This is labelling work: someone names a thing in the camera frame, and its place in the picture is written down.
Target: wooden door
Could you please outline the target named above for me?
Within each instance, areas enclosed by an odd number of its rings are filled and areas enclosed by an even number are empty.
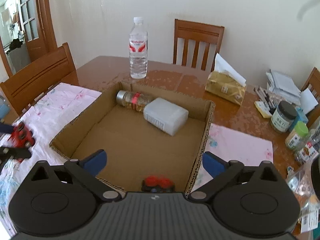
[[[38,0],[19,0],[20,24],[31,61],[48,53],[39,21],[38,5]]]

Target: glass jar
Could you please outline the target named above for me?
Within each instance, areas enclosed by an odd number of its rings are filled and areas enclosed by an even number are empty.
[[[320,128],[311,130],[306,139],[297,145],[294,150],[294,158],[301,165],[305,162],[312,161],[319,155],[320,148]]]
[[[270,123],[277,132],[286,132],[297,117],[297,110],[287,101],[281,101],[273,113]]]
[[[290,150],[294,149],[299,144],[299,142],[303,140],[305,136],[307,136],[308,132],[309,132],[309,129],[307,125],[302,121],[298,121],[294,126],[293,130],[291,131],[291,133],[285,139],[284,141],[285,145]]]
[[[151,103],[152,100],[153,98],[149,95],[124,90],[120,90],[116,97],[116,101],[119,105],[136,110],[137,112],[143,112],[143,109],[147,104]]]
[[[300,217],[320,208],[319,156],[313,162],[306,162],[286,182],[299,202]]]

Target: doorway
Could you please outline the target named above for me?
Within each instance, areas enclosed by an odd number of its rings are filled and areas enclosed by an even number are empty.
[[[49,0],[0,0],[0,55],[9,77],[55,50]]]

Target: red toy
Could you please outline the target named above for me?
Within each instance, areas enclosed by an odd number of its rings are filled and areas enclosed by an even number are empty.
[[[13,147],[30,148],[36,143],[36,140],[32,136],[33,132],[29,130],[23,122],[20,122],[18,126],[13,128],[13,132],[11,133],[9,140],[12,141]]]
[[[174,192],[174,183],[167,178],[149,176],[142,182],[144,192]]]

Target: metal bottle cap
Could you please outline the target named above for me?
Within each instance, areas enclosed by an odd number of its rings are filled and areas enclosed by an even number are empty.
[[[124,103],[123,103],[123,98],[124,98],[124,95],[127,93],[127,91],[124,91],[124,90],[120,90],[117,94],[117,103],[121,106],[125,106]]]

